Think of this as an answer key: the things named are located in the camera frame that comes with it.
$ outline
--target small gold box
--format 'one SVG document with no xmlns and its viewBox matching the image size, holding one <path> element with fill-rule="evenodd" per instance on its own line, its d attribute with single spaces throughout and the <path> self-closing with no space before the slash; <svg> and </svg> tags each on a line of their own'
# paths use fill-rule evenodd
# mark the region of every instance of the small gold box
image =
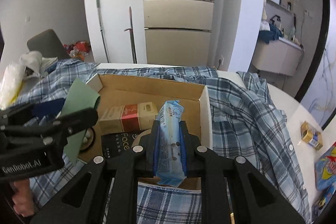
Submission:
<svg viewBox="0 0 336 224">
<path fill-rule="evenodd" d="M 317 131 L 311 124 L 305 121 L 301 125 L 301 139 L 310 144 L 316 150 L 320 150 L 323 146 L 322 134 Z"/>
</svg>

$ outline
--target red label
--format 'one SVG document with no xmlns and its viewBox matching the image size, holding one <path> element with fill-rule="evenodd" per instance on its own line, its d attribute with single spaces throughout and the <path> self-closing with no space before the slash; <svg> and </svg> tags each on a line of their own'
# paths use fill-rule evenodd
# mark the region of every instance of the red label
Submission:
<svg viewBox="0 0 336 224">
<path fill-rule="evenodd" d="M 121 115 L 124 132 L 140 130 L 138 120 L 138 105 L 127 105 L 124 107 Z"/>
</svg>

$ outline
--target green card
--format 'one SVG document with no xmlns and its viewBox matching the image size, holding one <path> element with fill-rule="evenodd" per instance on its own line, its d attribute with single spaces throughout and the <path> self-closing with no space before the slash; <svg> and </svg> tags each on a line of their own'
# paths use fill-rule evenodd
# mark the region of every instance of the green card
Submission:
<svg viewBox="0 0 336 224">
<path fill-rule="evenodd" d="M 97 109 L 98 104 L 99 94 L 88 85 L 85 85 L 79 78 L 77 78 L 70 87 L 60 116 L 64 116 L 89 107 Z M 69 160 L 74 165 L 76 164 L 85 132 L 86 130 L 68 137 L 68 144 L 64 147 L 64 153 L 68 156 Z"/>
</svg>

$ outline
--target brown box with red label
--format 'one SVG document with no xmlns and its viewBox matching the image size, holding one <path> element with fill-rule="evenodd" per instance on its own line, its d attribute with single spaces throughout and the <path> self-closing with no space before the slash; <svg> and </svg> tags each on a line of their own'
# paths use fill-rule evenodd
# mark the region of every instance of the brown box with red label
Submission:
<svg viewBox="0 0 336 224">
<path fill-rule="evenodd" d="M 152 128 L 158 114 L 153 102 L 110 107 L 104 111 L 98 121 L 101 133 L 120 133 Z"/>
</svg>

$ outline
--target table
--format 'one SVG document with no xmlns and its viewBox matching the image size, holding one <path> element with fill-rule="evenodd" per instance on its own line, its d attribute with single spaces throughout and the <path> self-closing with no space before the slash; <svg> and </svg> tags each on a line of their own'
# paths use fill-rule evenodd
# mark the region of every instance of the table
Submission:
<svg viewBox="0 0 336 224">
<path fill-rule="evenodd" d="M 122 63 L 102 63 L 98 65 L 98 69 L 125 69 L 125 68 L 148 68 L 148 67 L 174 67 L 166 65 L 150 65 L 150 64 L 122 64 Z M 245 88 L 243 80 L 234 72 L 217 71 L 218 77 L 226 78 Z M 278 89 L 277 87 L 268 84 L 269 93 L 274 105 L 278 109 L 285 111 L 287 115 L 287 129 L 289 131 L 293 149 L 295 149 L 296 156 L 299 161 L 301 172 L 303 175 L 304 187 L 308 192 L 308 201 L 310 205 L 320 196 L 320 192 L 315 187 L 315 172 L 314 162 L 325 153 L 331 145 L 336 141 L 336 120 L 323 132 L 323 147 L 320 151 L 316 151 L 312 146 L 301 140 L 301 125 L 307 121 L 313 125 L 317 130 L 322 131 L 319 124 L 315 121 L 313 116 L 294 98 L 287 93 Z"/>
</svg>

